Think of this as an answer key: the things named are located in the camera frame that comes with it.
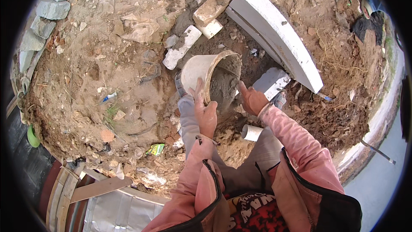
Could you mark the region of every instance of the gray pants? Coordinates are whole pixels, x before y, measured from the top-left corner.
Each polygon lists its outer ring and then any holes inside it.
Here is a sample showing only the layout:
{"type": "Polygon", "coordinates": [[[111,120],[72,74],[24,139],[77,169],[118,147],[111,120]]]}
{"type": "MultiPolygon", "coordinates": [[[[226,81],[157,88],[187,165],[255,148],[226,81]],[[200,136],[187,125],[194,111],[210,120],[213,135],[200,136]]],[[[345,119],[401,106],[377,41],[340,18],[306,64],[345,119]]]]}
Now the gray pants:
{"type": "MultiPolygon", "coordinates": [[[[199,134],[199,126],[194,117],[194,99],[190,95],[186,95],[178,102],[180,111],[180,124],[182,126],[182,141],[185,144],[186,157],[196,140],[195,136],[199,134]]],[[[218,154],[216,148],[213,149],[212,161],[214,161],[222,172],[226,190],[224,193],[231,193],[237,190],[245,189],[266,189],[271,190],[271,183],[267,174],[267,169],[275,166],[280,162],[279,153],[283,145],[273,135],[269,126],[267,126],[260,134],[255,147],[253,147],[249,156],[236,169],[226,166],[224,161],[218,154]],[[258,168],[265,180],[265,186],[262,188],[262,177],[258,168]]]]}

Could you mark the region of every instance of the bracelet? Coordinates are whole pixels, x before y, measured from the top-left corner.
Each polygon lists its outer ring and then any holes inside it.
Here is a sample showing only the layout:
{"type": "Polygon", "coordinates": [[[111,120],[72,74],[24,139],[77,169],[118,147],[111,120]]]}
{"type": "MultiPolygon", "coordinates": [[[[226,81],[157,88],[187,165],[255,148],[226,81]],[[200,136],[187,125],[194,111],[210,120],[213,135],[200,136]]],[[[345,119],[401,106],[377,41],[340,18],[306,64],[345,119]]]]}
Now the bracelet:
{"type": "Polygon", "coordinates": [[[258,116],[259,121],[262,119],[263,115],[270,109],[270,107],[273,106],[273,102],[270,101],[266,106],[264,110],[260,111],[260,115],[258,116]]]}

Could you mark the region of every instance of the sandal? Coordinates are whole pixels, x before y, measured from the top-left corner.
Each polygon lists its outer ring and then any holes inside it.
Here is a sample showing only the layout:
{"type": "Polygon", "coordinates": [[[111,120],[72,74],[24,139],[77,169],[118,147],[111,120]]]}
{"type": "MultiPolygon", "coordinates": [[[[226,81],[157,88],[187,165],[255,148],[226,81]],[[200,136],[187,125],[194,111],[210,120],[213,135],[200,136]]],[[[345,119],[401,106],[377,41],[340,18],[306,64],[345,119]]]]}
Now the sandal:
{"type": "Polygon", "coordinates": [[[179,71],[175,76],[175,85],[176,90],[178,90],[179,97],[183,98],[183,96],[187,95],[188,93],[183,89],[182,83],[180,81],[180,76],[182,75],[182,71],[179,71]]]}
{"type": "Polygon", "coordinates": [[[271,100],[271,102],[273,102],[273,105],[275,107],[277,107],[278,109],[282,110],[283,105],[285,105],[286,103],[286,96],[288,95],[288,93],[286,92],[285,89],[282,89],[279,91],[278,94],[276,94],[273,99],[271,100]]]}

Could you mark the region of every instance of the green plastic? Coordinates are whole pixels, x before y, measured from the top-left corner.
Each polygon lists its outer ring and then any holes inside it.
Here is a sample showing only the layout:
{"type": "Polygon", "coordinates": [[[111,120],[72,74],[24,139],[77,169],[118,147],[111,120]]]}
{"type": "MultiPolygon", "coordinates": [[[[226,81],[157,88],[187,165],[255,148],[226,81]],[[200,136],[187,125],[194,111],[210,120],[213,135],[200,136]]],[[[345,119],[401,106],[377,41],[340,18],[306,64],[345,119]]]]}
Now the green plastic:
{"type": "Polygon", "coordinates": [[[159,156],[164,148],[164,143],[160,143],[160,144],[153,144],[150,149],[146,152],[147,155],[149,155],[150,153],[152,153],[154,156],[159,156]]]}
{"type": "Polygon", "coordinates": [[[31,146],[33,146],[34,148],[39,147],[40,140],[36,137],[36,135],[33,132],[33,125],[30,125],[27,129],[27,139],[31,146]]]}

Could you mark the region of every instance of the left hand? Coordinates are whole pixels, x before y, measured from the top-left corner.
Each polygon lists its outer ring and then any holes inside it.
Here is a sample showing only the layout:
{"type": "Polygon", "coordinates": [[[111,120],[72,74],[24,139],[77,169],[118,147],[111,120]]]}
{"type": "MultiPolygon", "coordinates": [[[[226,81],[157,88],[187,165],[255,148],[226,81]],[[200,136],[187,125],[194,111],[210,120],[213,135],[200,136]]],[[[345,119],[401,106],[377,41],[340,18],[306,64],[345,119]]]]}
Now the left hand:
{"type": "Polygon", "coordinates": [[[205,107],[203,103],[203,81],[200,77],[197,79],[196,90],[189,88],[189,92],[194,97],[194,116],[199,124],[200,133],[213,139],[218,124],[218,116],[216,115],[218,103],[216,101],[210,101],[205,107]]]}

